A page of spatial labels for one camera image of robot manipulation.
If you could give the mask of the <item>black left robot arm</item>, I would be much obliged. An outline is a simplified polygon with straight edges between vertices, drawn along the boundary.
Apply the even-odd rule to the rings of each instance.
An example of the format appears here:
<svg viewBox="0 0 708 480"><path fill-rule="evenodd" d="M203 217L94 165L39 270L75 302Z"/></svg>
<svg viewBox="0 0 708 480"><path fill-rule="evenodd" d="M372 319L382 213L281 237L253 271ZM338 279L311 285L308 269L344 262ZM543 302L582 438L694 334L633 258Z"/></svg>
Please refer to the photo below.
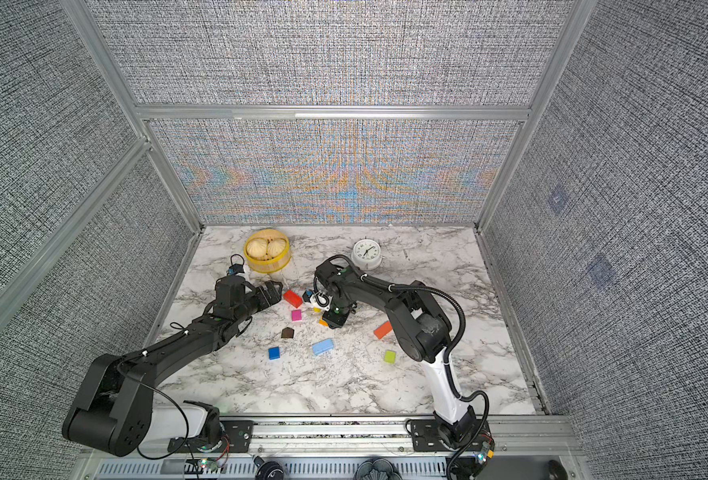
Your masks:
<svg viewBox="0 0 708 480"><path fill-rule="evenodd" d="M91 363L62 425L71 442L123 457L149 438L159 384L246 330L255 314L281 302L283 284L253 285L239 275L215 284L216 298L192 322L144 349Z"/></svg>

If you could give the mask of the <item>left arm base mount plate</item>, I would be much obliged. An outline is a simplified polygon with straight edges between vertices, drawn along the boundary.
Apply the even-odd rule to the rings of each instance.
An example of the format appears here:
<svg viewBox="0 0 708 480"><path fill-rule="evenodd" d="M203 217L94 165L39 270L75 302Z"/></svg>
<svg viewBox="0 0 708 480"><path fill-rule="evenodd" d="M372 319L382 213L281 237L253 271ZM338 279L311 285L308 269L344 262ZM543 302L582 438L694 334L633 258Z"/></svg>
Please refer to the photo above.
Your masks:
<svg viewBox="0 0 708 480"><path fill-rule="evenodd" d="M201 433L184 442L182 438L171 439L168 452L174 452L178 447L183 453L215 454L247 453L253 437L255 423L251 420L221 419L220 426L215 427L209 422L203 427Z"/></svg>

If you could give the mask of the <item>red wood block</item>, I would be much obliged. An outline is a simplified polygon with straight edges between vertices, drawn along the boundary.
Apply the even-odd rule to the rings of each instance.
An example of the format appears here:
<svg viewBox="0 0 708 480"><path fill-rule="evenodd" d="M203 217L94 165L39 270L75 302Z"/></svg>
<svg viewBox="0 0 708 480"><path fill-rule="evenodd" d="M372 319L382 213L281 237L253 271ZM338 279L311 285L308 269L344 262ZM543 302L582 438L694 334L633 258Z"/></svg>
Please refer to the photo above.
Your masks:
<svg viewBox="0 0 708 480"><path fill-rule="evenodd" d="M287 290L287 291L283 294L283 298L284 298L285 301L287 301L288 303L290 303L295 309L300 309L300 308L301 308L301 305L304 303L302 297L299 296L298 294L296 294L296 293L295 293L294 291L292 291L292 290Z"/></svg>

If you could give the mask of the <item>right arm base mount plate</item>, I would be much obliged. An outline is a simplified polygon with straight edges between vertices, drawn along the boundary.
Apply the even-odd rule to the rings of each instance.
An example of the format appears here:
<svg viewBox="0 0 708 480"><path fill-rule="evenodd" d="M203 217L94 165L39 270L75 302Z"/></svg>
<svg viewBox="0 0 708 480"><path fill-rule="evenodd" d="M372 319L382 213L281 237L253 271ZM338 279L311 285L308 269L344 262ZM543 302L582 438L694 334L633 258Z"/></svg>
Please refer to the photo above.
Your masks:
<svg viewBox="0 0 708 480"><path fill-rule="evenodd" d="M489 424L477 418L453 425L438 417L414 418L405 422L405 428L416 452L455 452L462 447L479 452L495 448Z"/></svg>

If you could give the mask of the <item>light blue wood block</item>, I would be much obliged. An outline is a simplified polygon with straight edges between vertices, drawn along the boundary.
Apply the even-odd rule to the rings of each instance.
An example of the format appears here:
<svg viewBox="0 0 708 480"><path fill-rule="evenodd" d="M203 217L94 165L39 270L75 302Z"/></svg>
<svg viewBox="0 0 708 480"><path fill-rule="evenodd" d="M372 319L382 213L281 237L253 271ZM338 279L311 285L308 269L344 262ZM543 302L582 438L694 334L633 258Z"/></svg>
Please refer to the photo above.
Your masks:
<svg viewBox="0 0 708 480"><path fill-rule="evenodd" d="M315 356L322 355L335 348L334 341L331 338L319 341L312 345L312 352Z"/></svg>

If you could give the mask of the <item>orange-red wood block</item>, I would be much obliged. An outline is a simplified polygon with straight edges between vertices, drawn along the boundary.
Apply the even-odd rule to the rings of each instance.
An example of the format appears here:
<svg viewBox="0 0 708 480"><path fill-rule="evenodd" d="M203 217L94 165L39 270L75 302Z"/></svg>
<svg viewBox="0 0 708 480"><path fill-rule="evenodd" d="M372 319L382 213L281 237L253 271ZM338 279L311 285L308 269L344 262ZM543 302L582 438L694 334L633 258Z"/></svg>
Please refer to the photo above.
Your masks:
<svg viewBox="0 0 708 480"><path fill-rule="evenodd" d="M378 340L393 332L393 327L390 321L386 321L374 330L374 335Z"/></svg>

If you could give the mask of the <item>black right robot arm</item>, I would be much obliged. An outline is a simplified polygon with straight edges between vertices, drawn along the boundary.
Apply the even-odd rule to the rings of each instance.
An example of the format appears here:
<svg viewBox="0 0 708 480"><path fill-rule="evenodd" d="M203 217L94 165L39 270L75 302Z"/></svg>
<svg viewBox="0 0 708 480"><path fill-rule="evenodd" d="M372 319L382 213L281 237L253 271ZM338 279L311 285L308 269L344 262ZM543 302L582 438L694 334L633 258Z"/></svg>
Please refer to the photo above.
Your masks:
<svg viewBox="0 0 708 480"><path fill-rule="evenodd" d="M452 451L466 449L483 433L489 396L482 390L463 394L452 365L467 326L465 312L452 296L420 281L390 283L339 254L316 267L311 300L331 329L344 327L362 304L384 313L403 352L424 370L444 445Z"/></svg>

